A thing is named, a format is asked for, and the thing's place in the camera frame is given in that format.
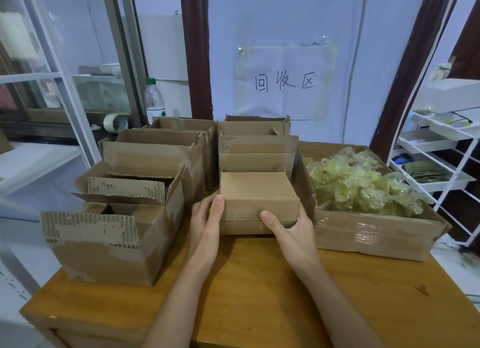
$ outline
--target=paper sign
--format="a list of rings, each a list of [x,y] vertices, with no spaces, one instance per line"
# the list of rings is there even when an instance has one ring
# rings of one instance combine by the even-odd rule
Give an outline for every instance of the paper sign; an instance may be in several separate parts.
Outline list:
[[[336,52],[333,46],[249,47],[235,64],[236,114],[323,117]]]

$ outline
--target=white storage rack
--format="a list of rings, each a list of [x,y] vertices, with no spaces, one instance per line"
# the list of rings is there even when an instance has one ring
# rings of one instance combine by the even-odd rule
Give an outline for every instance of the white storage rack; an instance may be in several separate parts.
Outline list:
[[[476,126],[477,124],[479,124],[477,120],[480,121],[480,108],[477,108],[477,116],[478,119],[472,119],[473,124],[471,126],[456,128],[439,121],[436,114],[420,115],[414,113],[412,121],[416,122],[419,126],[429,126],[429,128],[420,128],[417,130],[400,133],[397,143],[404,149],[395,149],[394,151],[392,151],[388,162],[391,168],[393,168],[397,172],[402,173],[405,176],[407,183],[411,185],[411,187],[413,187],[418,192],[425,193],[430,198],[433,204],[433,209],[435,211],[441,209],[468,234],[469,237],[466,242],[455,241],[459,246],[466,247],[468,247],[473,242],[473,240],[478,235],[480,235],[480,224],[473,232],[471,232],[470,230],[465,228],[465,226],[461,224],[455,217],[453,217],[453,215],[442,206],[442,203],[447,197],[448,192],[451,190],[462,190],[465,194],[474,199],[477,203],[480,203],[480,199],[465,190],[468,183],[470,181],[475,181],[475,179],[463,172],[463,167],[469,159],[480,163],[479,160],[471,157],[471,154],[477,146],[480,137],[480,127]],[[465,153],[455,149],[457,142],[463,139],[472,140]],[[432,151],[440,151],[446,149],[453,149],[454,151],[463,155],[457,167],[452,166],[441,158],[430,153]],[[410,153],[414,160],[434,161],[451,174],[450,180],[429,184],[418,183],[409,174],[406,173],[406,171],[402,168],[401,165],[393,162],[393,157],[403,153]],[[441,195],[438,199],[435,199],[431,195],[431,193],[435,191],[441,191]]]

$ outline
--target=dark wooden door frame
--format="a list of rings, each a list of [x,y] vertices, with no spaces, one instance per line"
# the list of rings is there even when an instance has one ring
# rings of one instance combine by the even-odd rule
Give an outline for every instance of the dark wooden door frame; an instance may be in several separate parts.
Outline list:
[[[208,0],[181,0],[191,117],[213,120]]]
[[[445,25],[441,28],[448,2],[449,0],[423,0],[418,11],[408,44],[370,143],[371,150],[384,162],[387,162],[392,143],[396,141],[397,126],[400,124],[401,129],[405,122],[405,117],[402,118],[405,107],[407,107],[405,114],[411,108],[412,101],[408,104],[407,102],[412,91],[418,90],[415,89],[415,85],[428,60],[437,33],[445,29],[457,0],[453,0]]]

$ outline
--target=roll of tape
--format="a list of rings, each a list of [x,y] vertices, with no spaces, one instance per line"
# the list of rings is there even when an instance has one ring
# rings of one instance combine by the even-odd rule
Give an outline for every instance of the roll of tape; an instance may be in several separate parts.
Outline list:
[[[128,129],[128,119],[125,114],[112,113],[103,119],[103,127],[112,134]]]

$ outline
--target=clear plastic sheet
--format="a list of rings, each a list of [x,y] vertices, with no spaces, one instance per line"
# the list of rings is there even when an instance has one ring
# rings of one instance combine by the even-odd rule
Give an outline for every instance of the clear plastic sheet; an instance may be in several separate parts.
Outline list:
[[[329,159],[304,161],[317,202],[332,199],[335,210],[412,217],[422,213],[422,201],[429,202],[402,174],[378,172],[381,165],[368,150],[346,147]]]

